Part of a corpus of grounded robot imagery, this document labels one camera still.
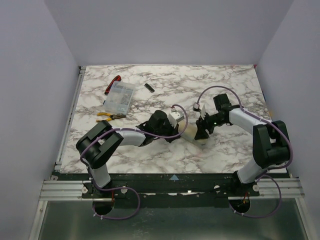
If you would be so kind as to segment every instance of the gray wall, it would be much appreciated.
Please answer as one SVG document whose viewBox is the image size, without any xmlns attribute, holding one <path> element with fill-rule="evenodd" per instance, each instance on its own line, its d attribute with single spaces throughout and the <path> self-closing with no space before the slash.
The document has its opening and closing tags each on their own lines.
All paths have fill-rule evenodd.
<svg viewBox="0 0 320 240">
<path fill-rule="evenodd" d="M 45 0 L 79 65 L 256 64 L 293 0 Z"/>
<path fill-rule="evenodd" d="M 28 239 L 79 69 L 43 0 L 0 7 L 0 235 Z"/>
<path fill-rule="evenodd" d="M 274 119 L 286 122 L 294 150 L 291 170 L 301 179 L 318 230 L 319 67 L 320 1 L 295 0 L 259 61 L 257 75 Z"/>
</svg>

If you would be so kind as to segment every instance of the table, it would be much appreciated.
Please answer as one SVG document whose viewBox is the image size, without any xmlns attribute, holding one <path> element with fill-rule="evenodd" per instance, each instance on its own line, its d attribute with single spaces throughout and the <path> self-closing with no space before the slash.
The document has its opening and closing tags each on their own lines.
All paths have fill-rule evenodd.
<svg viewBox="0 0 320 240">
<path fill-rule="evenodd" d="M 233 89 L 242 104 L 251 112 L 270 119 L 255 69 L 252 65 L 101 65 L 87 66 L 76 104 L 70 133 L 66 141 L 61 173 L 86 173 L 79 160 L 77 141 L 95 124 L 98 112 L 104 112 L 104 91 L 111 80 L 120 75 L 123 82 L 136 85 L 127 118 L 113 120 L 117 127 L 135 127 L 149 119 L 155 110 L 170 112 L 170 106 L 180 104 L 195 123 L 199 113 L 192 111 L 200 93 L 212 85 Z M 155 92 L 144 87 L 150 84 Z M 201 99 L 210 114 L 216 112 L 213 97 L 227 93 L 213 88 Z M 158 139 L 144 147 L 121 146 L 107 162 L 110 173 L 233 173 L 252 158 L 252 136 L 238 126 L 217 127 L 206 147 L 183 138 L 172 143 Z"/>
</svg>

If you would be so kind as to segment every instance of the clear plastic container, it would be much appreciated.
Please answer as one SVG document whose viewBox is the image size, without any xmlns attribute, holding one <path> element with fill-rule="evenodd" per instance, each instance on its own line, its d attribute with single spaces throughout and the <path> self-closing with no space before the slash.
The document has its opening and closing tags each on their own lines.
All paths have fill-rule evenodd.
<svg viewBox="0 0 320 240">
<path fill-rule="evenodd" d="M 126 114 L 136 85 L 123 81 L 115 81 L 103 104 L 105 110 L 111 114 Z"/>
</svg>

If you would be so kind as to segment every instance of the yellow handle pliers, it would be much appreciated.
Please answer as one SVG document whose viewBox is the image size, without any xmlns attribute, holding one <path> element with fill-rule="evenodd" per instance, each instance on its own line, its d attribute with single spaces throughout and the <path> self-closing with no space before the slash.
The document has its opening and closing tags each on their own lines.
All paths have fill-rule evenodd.
<svg viewBox="0 0 320 240">
<path fill-rule="evenodd" d="M 111 121 L 111 120 L 115 120 L 115 119 L 123 119 L 126 118 L 127 116 L 124 114 L 111 114 L 111 113 L 107 113 L 107 112 L 99 112 L 96 114 L 97 116 L 108 116 L 109 118 L 105 119 L 106 121 Z"/>
</svg>

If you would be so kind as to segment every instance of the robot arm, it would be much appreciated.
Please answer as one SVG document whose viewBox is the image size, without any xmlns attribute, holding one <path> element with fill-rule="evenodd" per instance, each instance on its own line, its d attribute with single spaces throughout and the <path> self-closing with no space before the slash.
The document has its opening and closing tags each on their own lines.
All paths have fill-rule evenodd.
<svg viewBox="0 0 320 240">
<path fill-rule="evenodd" d="M 226 94 L 220 94 L 213 98 L 218 113 L 209 115 L 204 105 L 195 104 L 194 110 L 200 112 L 200 118 L 196 125 L 198 128 L 196 137 L 207 138 L 212 134 L 215 127 L 223 124 L 237 125 L 253 136 L 252 155 L 243 168 L 234 173 L 236 185 L 253 183 L 255 179 L 268 168 L 285 163 L 290 158 L 288 143 L 270 125 L 262 122 L 246 113 L 239 105 L 231 105 Z M 272 122 L 289 139 L 284 122 Z"/>
<path fill-rule="evenodd" d="M 179 122 L 183 119 L 183 114 L 175 109 L 172 109 L 168 116 L 165 112 L 156 110 L 148 121 L 138 125 L 136 129 L 157 136 L 175 136 L 179 133 Z M 76 149 L 82 154 L 93 141 L 111 129 L 112 126 L 107 121 L 100 121 L 76 143 Z M 149 134 L 137 131 L 113 131 L 92 145 L 84 154 L 84 157 L 89 168 L 88 171 L 92 174 L 96 184 L 103 188 L 111 181 L 106 163 L 117 147 L 146 146 L 156 138 Z M 178 138 L 180 136 L 166 138 L 165 140 L 171 143 Z"/>
</svg>

